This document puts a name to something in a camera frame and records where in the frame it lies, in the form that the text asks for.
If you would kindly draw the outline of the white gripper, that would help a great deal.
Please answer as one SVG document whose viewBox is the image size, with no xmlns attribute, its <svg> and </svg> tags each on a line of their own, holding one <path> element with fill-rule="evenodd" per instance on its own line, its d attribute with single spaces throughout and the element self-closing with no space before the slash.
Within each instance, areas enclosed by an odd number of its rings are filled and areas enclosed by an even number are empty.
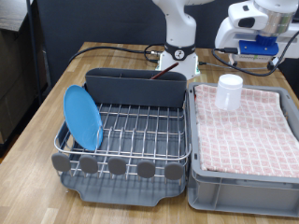
<svg viewBox="0 0 299 224">
<path fill-rule="evenodd" d="M 215 39 L 217 49 L 236 49 L 229 54 L 229 63 L 236 60 L 271 60 L 269 71 L 278 64 L 278 57 L 298 32 L 292 23 L 298 0 L 247 0 L 228 7 L 228 17 L 221 23 Z"/>
</svg>

